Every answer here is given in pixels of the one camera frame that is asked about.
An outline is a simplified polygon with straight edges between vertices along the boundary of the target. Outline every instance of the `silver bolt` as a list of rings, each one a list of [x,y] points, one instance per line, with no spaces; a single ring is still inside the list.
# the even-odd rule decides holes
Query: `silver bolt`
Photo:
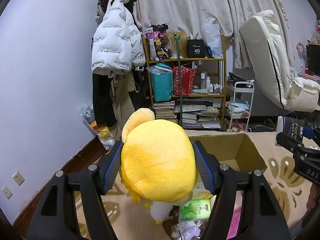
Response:
[[[254,170],[253,172],[256,176],[260,177],[262,175],[262,172],[259,170]]]
[[[95,171],[98,168],[98,166],[96,164],[91,164],[88,169],[89,171]]]
[[[229,169],[229,166],[223,163],[220,165],[220,169],[222,169],[223,171],[226,171],[227,169]]]
[[[62,175],[63,175],[63,171],[57,171],[57,172],[56,172],[56,176],[57,176],[57,177],[61,177]]]

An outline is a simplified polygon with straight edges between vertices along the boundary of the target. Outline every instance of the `green tissue pack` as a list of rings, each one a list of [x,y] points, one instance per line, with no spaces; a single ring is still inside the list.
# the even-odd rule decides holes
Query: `green tissue pack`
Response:
[[[206,220],[210,213],[210,199],[191,200],[179,207],[179,221]]]

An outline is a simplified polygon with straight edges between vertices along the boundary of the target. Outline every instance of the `hand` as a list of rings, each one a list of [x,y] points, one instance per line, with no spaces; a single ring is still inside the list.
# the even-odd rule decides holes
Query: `hand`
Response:
[[[320,186],[312,184],[310,188],[310,195],[307,202],[307,210],[311,210],[316,206],[316,202],[319,201],[320,197]]]

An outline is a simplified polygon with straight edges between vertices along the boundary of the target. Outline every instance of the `white puffer jacket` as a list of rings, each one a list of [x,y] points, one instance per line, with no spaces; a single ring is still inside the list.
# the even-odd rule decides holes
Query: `white puffer jacket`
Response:
[[[134,25],[129,10],[124,7],[129,1],[109,0],[103,21],[93,37],[93,73],[123,75],[130,71],[132,66],[145,64],[141,32]]]

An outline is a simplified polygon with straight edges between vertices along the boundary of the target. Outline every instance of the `black box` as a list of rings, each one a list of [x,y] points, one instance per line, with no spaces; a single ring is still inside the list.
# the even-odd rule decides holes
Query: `black box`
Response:
[[[188,40],[188,57],[204,58],[203,40]]]

